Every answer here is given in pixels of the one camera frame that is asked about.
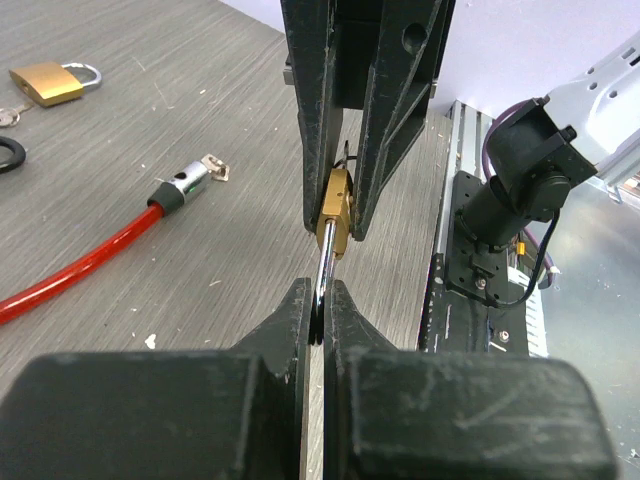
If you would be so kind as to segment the cable lock keys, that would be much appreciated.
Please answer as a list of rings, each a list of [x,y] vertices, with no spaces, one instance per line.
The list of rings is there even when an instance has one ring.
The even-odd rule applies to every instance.
[[[200,162],[206,167],[210,177],[214,181],[227,182],[229,180],[230,168],[222,160],[214,155],[205,155]]]

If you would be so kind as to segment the silver padlock key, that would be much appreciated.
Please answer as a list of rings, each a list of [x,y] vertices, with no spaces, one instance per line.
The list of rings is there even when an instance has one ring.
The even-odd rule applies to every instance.
[[[26,102],[17,107],[1,108],[0,109],[0,127],[12,128],[16,126],[20,119],[21,114],[34,107],[32,102]]]

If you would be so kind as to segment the red cable lock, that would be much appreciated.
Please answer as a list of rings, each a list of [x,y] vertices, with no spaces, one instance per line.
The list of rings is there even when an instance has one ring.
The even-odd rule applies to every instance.
[[[49,276],[3,299],[1,301],[1,324],[7,325],[59,296],[129,248],[155,224],[163,224],[166,217],[179,211],[185,204],[192,201],[201,190],[206,188],[212,179],[200,160],[189,163],[169,179],[161,179],[157,189],[147,200],[146,208],[118,231],[105,230],[104,221],[107,217],[105,214],[100,214],[96,220],[100,241],[92,249],[84,249],[77,259],[50,273]],[[34,218],[35,213],[29,211],[26,215],[17,217],[12,224],[1,228],[2,240],[14,238],[17,241],[17,244],[12,248],[8,248],[6,245],[1,246],[2,279],[6,279],[11,272],[24,271],[40,255],[53,255],[64,252],[71,245],[73,239],[81,237],[86,232],[82,224],[74,226],[73,229],[67,229],[65,233],[69,236],[68,239],[60,241],[47,240],[43,247],[29,249],[26,258],[15,267],[10,268],[8,261],[17,257],[19,249],[26,246],[26,240],[44,238],[41,231],[36,231],[29,235],[18,235],[17,227],[26,225],[29,220]]]

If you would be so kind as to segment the black padlock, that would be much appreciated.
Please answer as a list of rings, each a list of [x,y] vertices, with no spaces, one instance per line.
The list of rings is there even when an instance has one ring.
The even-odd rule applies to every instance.
[[[16,140],[1,136],[1,167],[0,174],[9,173],[21,167],[26,160],[24,147]]]

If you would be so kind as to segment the small brass padlock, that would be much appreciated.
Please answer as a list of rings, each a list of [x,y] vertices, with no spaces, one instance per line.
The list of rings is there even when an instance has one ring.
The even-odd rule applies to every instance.
[[[310,343],[320,345],[324,337],[324,303],[336,262],[343,258],[350,236],[352,180],[345,167],[331,170],[320,210],[316,238],[320,249],[314,304],[310,323]]]

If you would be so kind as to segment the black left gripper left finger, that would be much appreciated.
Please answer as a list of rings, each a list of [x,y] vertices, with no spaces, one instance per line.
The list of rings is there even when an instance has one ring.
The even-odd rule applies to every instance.
[[[1,404],[5,479],[295,479],[311,282],[224,350],[60,353]]]

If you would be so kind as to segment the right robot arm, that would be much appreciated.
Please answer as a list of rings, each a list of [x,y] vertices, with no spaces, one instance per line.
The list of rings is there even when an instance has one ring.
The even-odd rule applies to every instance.
[[[342,256],[363,240],[379,197],[426,123],[451,1],[285,1],[287,82],[303,146],[303,222]],[[494,175],[462,210],[475,241],[500,248],[556,216],[639,130],[639,40],[575,80],[515,106],[484,155]]]

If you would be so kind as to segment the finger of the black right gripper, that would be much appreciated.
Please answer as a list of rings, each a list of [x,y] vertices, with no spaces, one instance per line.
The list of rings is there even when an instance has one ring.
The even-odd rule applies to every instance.
[[[455,8],[453,1],[385,1],[368,70],[351,207],[365,239],[382,190],[425,127]]]
[[[303,223],[314,233],[343,121],[336,72],[341,27],[334,1],[281,3],[303,147]]]

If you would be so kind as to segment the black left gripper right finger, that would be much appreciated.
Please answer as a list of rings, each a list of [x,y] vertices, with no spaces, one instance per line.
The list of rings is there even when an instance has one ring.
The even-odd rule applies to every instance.
[[[591,388],[555,359],[391,344],[334,281],[324,303],[327,479],[612,479]]]

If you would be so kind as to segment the large brass padlock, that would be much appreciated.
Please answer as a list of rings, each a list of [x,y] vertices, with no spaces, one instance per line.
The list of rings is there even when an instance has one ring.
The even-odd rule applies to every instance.
[[[81,98],[102,84],[101,72],[85,63],[45,62],[9,70],[13,82],[45,108]]]

